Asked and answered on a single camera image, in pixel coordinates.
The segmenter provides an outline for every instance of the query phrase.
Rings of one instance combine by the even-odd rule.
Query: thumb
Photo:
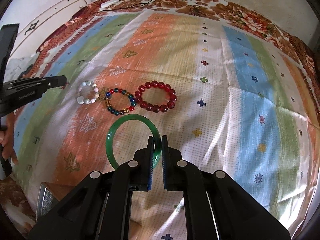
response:
[[[2,143],[4,139],[4,131],[0,131],[0,143]]]

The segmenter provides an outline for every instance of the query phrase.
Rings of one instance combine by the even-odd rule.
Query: blue cross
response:
[[[203,108],[203,106],[206,106],[205,102],[201,99],[198,101],[198,104],[200,105],[199,107]]]
[[[162,236],[161,239],[164,239],[164,240],[172,240],[173,237],[170,237],[170,235],[167,234],[166,236]]]

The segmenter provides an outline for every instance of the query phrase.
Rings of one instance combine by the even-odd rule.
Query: drawer handle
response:
[[[29,29],[27,29],[27,30],[26,30],[26,32],[24,33],[24,35],[26,35],[26,34],[27,34],[27,32],[34,30],[34,29],[36,28],[36,26],[37,26],[38,22],[39,22],[39,20],[38,20],[36,23],[32,23],[32,24],[30,24]]]

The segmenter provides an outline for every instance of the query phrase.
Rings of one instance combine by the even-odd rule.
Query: bed sheet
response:
[[[224,0],[156,0],[143,8],[101,11],[88,5],[39,48],[29,76],[65,75],[68,83],[17,110],[14,175],[35,210],[40,183],[76,185],[90,171],[113,170],[105,136],[118,118],[103,100],[110,88],[132,94],[152,80],[176,90],[167,113],[149,118],[169,146],[201,170],[226,171],[291,235],[305,218],[319,170],[319,88],[308,48],[258,13]],[[120,0],[126,8],[144,0]],[[99,100],[79,105],[82,81]],[[166,102],[160,90],[144,99]],[[121,109],[128,100],[111,100]],[[119,163],[144,148],[149,132],[136,121],[114,140]],[[186,239],[181,192],[163,189],[162,168],[152,190],[134,192],[138,239]]]

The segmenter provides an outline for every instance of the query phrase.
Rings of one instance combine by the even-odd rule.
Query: silver screw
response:
[[[128,165],[130,166],[130,167],[136,167],[136,166],[138,166],[138,162],[137,161],[129,161],[129,163],[128,163]]]
[[[96,178],[100,177],[100,172],[98,172],[98,171],[93,171],[93,172],[90,173],[90,177],[91,177],[92,179],[96,179]]]
[[[226,176],[226,174],[223,171],[217,171],[216,177],[219,179],[223,179]]]
[[[181,160],[181,161],[178,161],[178,162],[177,162],[177,165],[178,165],[179,167],[185,167],[185,166],[187,166],[187,162],[184,161],[184,160]]]

